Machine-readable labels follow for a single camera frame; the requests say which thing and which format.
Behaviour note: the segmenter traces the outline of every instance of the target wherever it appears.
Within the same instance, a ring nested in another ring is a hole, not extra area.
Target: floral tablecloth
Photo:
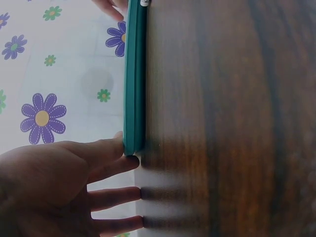
[[[122,130],[125,32],[125,22],[90,0],[1,0],[0,154],[30,144],[112,138]],[[88,188],[133,185],[128,172]],[[92,216],[135,212],[129,203]]]

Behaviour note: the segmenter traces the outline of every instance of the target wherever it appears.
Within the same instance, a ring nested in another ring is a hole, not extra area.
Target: wooden table
[[[153,0],[140,237],[316,236],[316,0]]]

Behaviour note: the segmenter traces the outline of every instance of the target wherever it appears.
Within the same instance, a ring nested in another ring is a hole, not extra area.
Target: yellow flower center
[[[35,116],[35,122],[38,126],[45,126],[48,124],[49,115],[45,110],[39,111]]]
[[[122,41],[125,43],[126,40],[126,34],[122,35]]]

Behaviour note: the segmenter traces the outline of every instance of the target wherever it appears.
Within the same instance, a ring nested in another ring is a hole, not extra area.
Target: flower pattern
[[[13,36],[12,41],[5,44],[6,49],[2,51],[2,55],[5,55],[5,60],[8,60],[10,57],[11,59],[16,59],[18,53],[24,52],[24,47],[22,46],[28,41],[23,38],[24,35],[20,35],[19,38],[17,36]]]
[[[49,8],[49,10],[45,11],[45,14],[44,14],[43,18],[45,18],[45,21],[48,21],[48,20],[53,21],[53,20],[55,20],[56,17],[60,16],[60,12],[62,10],[63,9],[60,9],[59,6],[57,6],[57,7],[51,6]]]
[[[0,30],[2,26],[5,26],[7,24],[7,20],[10,18],[9,13],[0,15]]]
[[[114,37],[109,38],[105,42],[105,45],[107,47],[117,46],[115,50],[115,55],[117,57],[123,57],[125,54],[126,22],[118,22],[118,29],[108,28],[108,34]]]
[[[45,58],[45,64],[46,66],[53,66],[53,64],[56,62],[56,57],[54,55],[49,55],[47,58]]]
[[[5,99],[6,95],[3,94],[3,90],[0,90],[0,114],[2,114],[2,110],[5,108]]]
[[[33,105],[22,106],[22,114],[28,118],[21,122],[20,128],[22,132],[31,131],[29,141],[32,145],[40,141],[40,136],[45,144],[53,143],[52,131],[58,134],[65,132],[66,126],[57,119],[63,117],[67,110],[64,105],[54,106],[56,101],[55,94],[49,94],[44,101],[43,96],[37,93],[33,96]]]
[[[111,93],[108,90],[101,89],[101,91],[98,92],[98,99],[100,100],[100,102],[107,102],[108,100],[110,100],[110,95]]]
[[[117,237],[129,237],[130,233],[120,234]]]

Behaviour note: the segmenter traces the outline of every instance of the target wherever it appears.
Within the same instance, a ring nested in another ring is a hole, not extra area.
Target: finger
[[[110,165],[94,170],[89,176],[88,184],[136,169],[138,166],[139,159],[137,157],[127,158],[125,156],[122,156],[120,159],[114,161]]]
[[[56,145],[84,159],[91,171],[119,159],[124,150],[121,138],[99,140],[91,143],[60,142]]]
[[[128,0],[112,0],[115,6],[121,9],[124,13],[127,13]]]
[[[117,21],[124,20],[122,14],[119,13],[110,3],[108,0],[93,0],[95,4],[106,14],[113,17]]]
[[[130,201],[137,201],[141,197],[138,187],[122,189],[104,189],[88,193],[88,202],[91,211],[100,211],[121,205]]]
[[[143,217],[134,216],[121,220],[94,220],[96,231],[100,237],[112,237],[143,228]]]

